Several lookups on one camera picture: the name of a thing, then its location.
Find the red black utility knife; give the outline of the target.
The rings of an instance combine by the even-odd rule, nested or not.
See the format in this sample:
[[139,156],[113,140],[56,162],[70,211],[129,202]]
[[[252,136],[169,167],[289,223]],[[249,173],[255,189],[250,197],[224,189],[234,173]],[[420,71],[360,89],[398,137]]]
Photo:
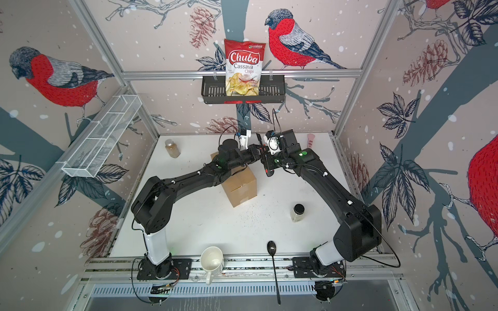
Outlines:
[[265,173],[267,177],[272,177],[274,175],[275,165],[273,162],[272,154],[270,153],[270,149],[268,143],[262,138],[260,133],[256,134],[258,138],[259,144],[262,146],[263,154],[261,156],[261,163],[264,166]]

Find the brown cardboard express box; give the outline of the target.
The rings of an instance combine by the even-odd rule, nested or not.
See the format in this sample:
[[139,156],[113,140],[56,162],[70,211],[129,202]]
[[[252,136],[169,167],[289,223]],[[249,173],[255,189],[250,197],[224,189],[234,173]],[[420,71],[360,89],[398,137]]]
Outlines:
[[249,167],[237,167],[222,184],[232,207],[237,207],[257,196],[258,187],[254,173]]

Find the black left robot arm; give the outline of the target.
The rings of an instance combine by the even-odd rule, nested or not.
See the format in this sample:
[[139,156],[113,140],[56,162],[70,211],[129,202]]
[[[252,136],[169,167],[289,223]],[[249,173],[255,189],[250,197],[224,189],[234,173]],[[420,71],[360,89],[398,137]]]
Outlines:
[[233,169],[253,164],[267,153],[268,146],[252,144],[241,150],[236,140],[227,139],[218,146],[214,159],[201,169],[176,178],[149,178],[131,208],[135,222],[142,227],[147,260],[160,266],[171,257],[164,229],[176,201],[222,184],[233,175]]

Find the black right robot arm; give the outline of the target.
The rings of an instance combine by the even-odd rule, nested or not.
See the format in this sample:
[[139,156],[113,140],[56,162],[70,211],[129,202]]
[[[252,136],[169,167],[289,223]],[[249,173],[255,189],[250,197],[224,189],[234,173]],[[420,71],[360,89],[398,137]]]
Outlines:
[[292,130],[268,131],[262,141],[269,148],[261,160],[267,175],[279,167],[292,170],[315,189],[339,223],[333,240],[310,252],[318,265],[330,266],[342,260],[353,262],[382,243],[380,210],[354,197],[312,149],[301,148]]

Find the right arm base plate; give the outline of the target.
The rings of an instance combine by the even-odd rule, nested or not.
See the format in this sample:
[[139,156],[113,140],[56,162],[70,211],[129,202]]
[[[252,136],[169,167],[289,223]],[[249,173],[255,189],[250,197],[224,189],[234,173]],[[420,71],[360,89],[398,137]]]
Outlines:
[[345,265],[342,261],[323,265],[314,257],[293,257],[288,270],[297,279],[338,278],[346,277]]

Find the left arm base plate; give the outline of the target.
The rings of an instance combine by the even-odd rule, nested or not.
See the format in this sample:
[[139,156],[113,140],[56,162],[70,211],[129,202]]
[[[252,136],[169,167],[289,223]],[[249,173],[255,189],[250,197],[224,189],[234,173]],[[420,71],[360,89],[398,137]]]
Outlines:
[[148,257],[140,260],[137,280],[187,280],[191,272],[193,260],[188,258],[173,258],[169,256],[163,263],[154,265]]

